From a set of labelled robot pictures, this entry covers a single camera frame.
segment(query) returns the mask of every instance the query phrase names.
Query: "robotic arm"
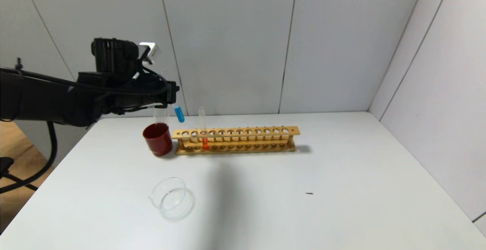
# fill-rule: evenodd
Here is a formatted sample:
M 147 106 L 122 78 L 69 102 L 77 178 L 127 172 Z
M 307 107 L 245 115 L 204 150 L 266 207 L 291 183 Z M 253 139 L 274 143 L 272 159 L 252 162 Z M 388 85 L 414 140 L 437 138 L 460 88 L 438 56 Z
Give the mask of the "robotic arm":
M 43 120 L 86 127 L 101 115 L 123 115 L 158 103 L 176 102 L 179 87 L 144 67 L 160 50 L 155 44 L 95 39 L 91 45 L 96 72 L 80 72 L 77 82 L 22 70 L 0 69 L 0 117 L 3 120 Z

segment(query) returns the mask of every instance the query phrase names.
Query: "white wall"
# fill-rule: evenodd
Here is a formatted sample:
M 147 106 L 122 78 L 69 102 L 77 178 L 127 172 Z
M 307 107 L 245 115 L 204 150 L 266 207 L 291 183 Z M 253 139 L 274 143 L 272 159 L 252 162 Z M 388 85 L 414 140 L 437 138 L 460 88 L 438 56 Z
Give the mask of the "white wall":
M 277 113 L 293 0 L 165 0 L 186 103 Z
M 470 219 L 486 210 L 485 25 L 486 0 L 444 0 L 382 118 Z
M 59 52 L 45 29 L 31 0 L 0 0 L 0 64 L 14 67 L 22 58 L 24 69 L 31 72 L 73 80 Z M 47 125 L 40 121 L 17 121 L 16 124 L 46 157 L 50 154 Z M 55 125 L 57 165 L 84 136 L 83 127 Z
M 281 113 L 368 110 L 417 0 L 295 0 Z
M 380 120 L 412 63 L 442 0 L 418 0 L 369 111 Z

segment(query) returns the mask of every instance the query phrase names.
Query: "black chair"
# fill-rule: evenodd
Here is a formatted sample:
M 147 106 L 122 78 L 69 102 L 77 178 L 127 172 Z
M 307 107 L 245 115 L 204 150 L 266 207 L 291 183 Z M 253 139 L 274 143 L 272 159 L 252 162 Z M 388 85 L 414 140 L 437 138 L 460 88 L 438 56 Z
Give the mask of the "black chair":
M 0 158 L 0 178 L 5 177 L 8 178 L 14 182 L 22 182 L 23 180 L 20 178 L 17 178 L 8 172 L 8 168 L 14 164 L 14 159 L 10 157 L 1 157 Z M 26 184 L 26 188 L 30 188 L 31 190 L 35 191 L 38 188 L 36 186 L 32 186 L 31 184 Z

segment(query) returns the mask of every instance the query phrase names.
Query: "black cable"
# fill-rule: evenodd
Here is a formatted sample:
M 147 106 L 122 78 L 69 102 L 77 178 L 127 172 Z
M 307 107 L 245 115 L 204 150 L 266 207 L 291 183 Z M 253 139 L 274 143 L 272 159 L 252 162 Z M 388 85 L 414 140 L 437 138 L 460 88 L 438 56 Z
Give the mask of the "black cable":
M 12 180 L 12 181 L 16 181 L 16 182 L 23 182 L 23 180 L 22 180 L 22 179 L 20 179 L 20 178 L 18 178 L 18 177 L 15 177 L 15 176 L 13 176 L 13 175 L 11 175 L 11 174 L 9 174 L 9 173 L 7 173 L 7 174 L 3 174 L 3 176 L 2 176 L 2 177 L 3 177 L 3 178 L 9 178 L 10 180 Z M 36 186 L 32 186 L 31 184 L 26 184 L 26 185 L 25 185 L 25 187 L 26 187 L 26 188 L 29 188 L 29 189 L 31 189 L 31 190 L 33 190 L 33 191 L 38 190 L 38 188 L 37 188 Z
M 17 71 L 15 69 L 3 67 L 3 66 L 0 66 L 0 69 L 2 70 L 2 72 L 8 72 L 10 74 L 17 73 Z M 139 95 L 155 96 L 155 95 L 163 93 L 167 90 L 167 81 L 161 75 L 159 75 L 156 72 L 153 72 L 152 70 L 145 68 L 145 67 L 144 67 L 144 70 L 148 71 L 152 75 L 159 77 L 160 79 L 163 79 L 165 86 L 162 89 L 159 89 L 157 91 L 125 91 L 123 89 L 91 86 L 91 85 L 88 85 L 88 84 L 82 84 L 82 83 L 73 82 L 73 81 L 69 81 L 69 80 L 58 79 L 56 77 L 50 77 L 48 75 L 37 74 L 36 72 L 23 71 L 23 74 L 24 74 L 24 76 L 31 77 L 33 79 L 45 80 L 45 81 L 61 84 L 61 85 L 64 85 L 64 86 L 77 87 L 77 88 L 80 88 L 80 89 L 85 89 L 85 90 L 89 90 L 89 91 L 97 91 L 97 92 L 101 92 L 101 93 L 118 93 L 118 94 L 129 94 L 129 95 L 134 95 L 134 96 L 139 96 Z
M 47 128 L 49 129 L 49 137 L 50 137 L 50 155 L 46 165 L 44 165 L 44 167 L 42 167 L 40 171 L 38 171 L 31 177 L 23 180 L 22 182 L 16 182 L 9 186 L 4 186 L 0 188 L 0 193 L 5 193 L 7 191 L 11 191 L 19 187 L 26 186 L 27 184 L 30 184 L 31 182 L 41 177 L 52 166 L 52 163 L 54 163 L 54 159 L 56 158 L 56 154 L 57 154 L 57 138 L 56 138 L 56 132 L 54 130 L 54 124 L 52 123 L 52 121 L 47 121 Z

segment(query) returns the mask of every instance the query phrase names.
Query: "white table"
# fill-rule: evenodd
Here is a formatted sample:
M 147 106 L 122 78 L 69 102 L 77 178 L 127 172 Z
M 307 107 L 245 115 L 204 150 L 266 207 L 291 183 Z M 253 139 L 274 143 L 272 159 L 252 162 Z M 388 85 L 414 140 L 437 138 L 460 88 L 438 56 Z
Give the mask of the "white table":
M 209 116 L 208 127 L 297 125 L 297 152 L 169 159 L 154 157 L 141 136 L 151 122 L 100 120 L 0 236 L 0 249 L 486 249 L 369 113 Z M 172 118 L 170 127 L 196 128 L 198 118 Z M 196 197 L 179 222 L 147 197 L 166 177 Z

